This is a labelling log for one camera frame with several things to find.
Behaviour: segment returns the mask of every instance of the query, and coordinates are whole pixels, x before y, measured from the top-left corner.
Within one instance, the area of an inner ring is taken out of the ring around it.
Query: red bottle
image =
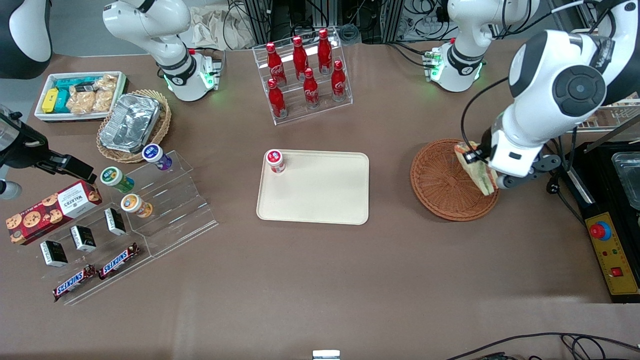
[[[269,79],[269,81],[267,81],[267,85],[269,86],[269,102],[271,103],[273,116],[278,119],[286,118],[287,106],[284,104],[282,90],[278,88],[278,82],[274,79]]]
[[[320,106],[320,98],[318,96],[318,84],[314,79],[314,71],[311,68],[305,70],[305,83],[302,86],[305,89],[305,100],[307,107],[315,109]]]
[[[331,75],[331,88],[333,89],[333,101],[342,102],[347,98],[347,77],[342,69],[342,61],[335,60],[333,75]]]
[[[287,76],[284,74],[282,59],[276,53],[276,45],[274,43],[267,43],[267,53],[267,65],[269,65],[271,77],[278,83],[278,86],[285,86],[287,84]]]
[[[305,69],[309,67],[309,60],[305,48],[302,47],[301,37],[293,38],[293,65],[296,67],[298,81],[303,82],[305,80]]]
[[[332,71],[332,52],[329,44],[329,31],[320,29],[320,44],[318,44],[318,67],[320,74],[329,75]]]

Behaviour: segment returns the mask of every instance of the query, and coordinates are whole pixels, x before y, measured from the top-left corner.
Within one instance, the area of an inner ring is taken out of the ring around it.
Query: wicker tray
[[[461,141],[442,139],[423,147],[411,164],[411,186],[420,202],[439,217],[471,221],[493,209],[499,190],[484,196],[462,169],[454,152]]]
[[[151,136],[149,137],[149,141],[148,141],[149,143],[160,144],[160,141],[162,141],[162,139],[167,134],[167,132],[169,132],[169,124],[171,122],[171,109],[169,108],[169,103],[167,102],[166,98],[164,97],[163,94],[160,94],[159,92],[154,90],[136,90],[131,92],[130,94],[149,96],[160,102],[160,105],[161,105],[160,118],[156,122],[156,125],[154,126],[154,129],[151,132]],[[109,115],[107,115],[104,121],[102,121],[102,124],[98,129],[98,134],[100,134],[100,132],[104,129],[104,127],[107,125],[107,122],[109,122],[110,118],[111,118],[111,113],[109,113]],[[100,151],[100,153],[104,155],[104,157],[106,157],[107,159],[115,160],[119,163],[125,163],[125,164],[139,163],[142,161],[142,153],[129,154],[128,152],[111,150],[102,146],[102,144],[100,143],[99,135],[98,137],[96,137],[95,142],[98,145],[98,150]]]

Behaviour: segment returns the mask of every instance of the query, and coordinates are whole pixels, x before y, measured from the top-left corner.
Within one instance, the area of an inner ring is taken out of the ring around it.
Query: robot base
[[[422,63],[425,66],[424,74],[427,81],[433,81],[439,84],[443,89],[450,92],[462,92],[471,87],[471,84],[480,76],[480,63],[474,70],[472,67],[466,67],[462,71],[468,69],[466,75],[460,75],[458,70],[449,63],[447,51],[451,44],[444,44],[441,47],[434,47],[431,51],[422,55]]]
[[[217,89],[220,83],[220,62],[213,63],[210,57],[198,53],[192,57],[196,61],[196,70],[183,85],[172,84],[166,76],[164,77],[169,90],[182,101],[199,100],[207,92]]]

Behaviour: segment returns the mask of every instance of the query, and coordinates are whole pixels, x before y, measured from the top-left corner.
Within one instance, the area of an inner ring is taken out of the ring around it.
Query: table surface
[[[0,355],[308,359],[337,348],[344,359],[437,359],[540,331],[638,343],[640,305],[609,303],[585,230],[545,181],[503,191],[492,212],[468,223],[434,216],[413,194],[415,154],[460,137],[462,107],[507,74],[519,45],[494,42],[482,77],[461,94],[426,83],[389,47],[347,47],[353,105],[278,127],[250,51],[229,53],[220,90],[192,103],[169,92],[150,56],[55,56],[47,73],[120,70],[129,90],[167,96],[173,118],[162,145],[193,165],[220,224],[76,306],[52,303],[33,266],[37,246],[0,241]],[[510,100],[506,85],[484,94],[468,114],[469,137],[479,138]],[[44,124],[31,115],[29,124],[55,151],[97,170],[114,165],[96,149],[98,122]],[[368,155],[369,221],[258,219],[262,155],[271,148]],[[2,203],[4,218],[71,181],[35,169],[11,170],[8,179],[24,194]],[[555,338],[496,349],[543,358],[564,351]]]

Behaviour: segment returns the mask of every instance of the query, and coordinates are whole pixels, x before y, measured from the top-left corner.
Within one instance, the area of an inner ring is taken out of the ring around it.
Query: walkers cookie box
[[[11,242],[27,245],[102,202],[93,185],[77,181],[27,210],[6,219]]]

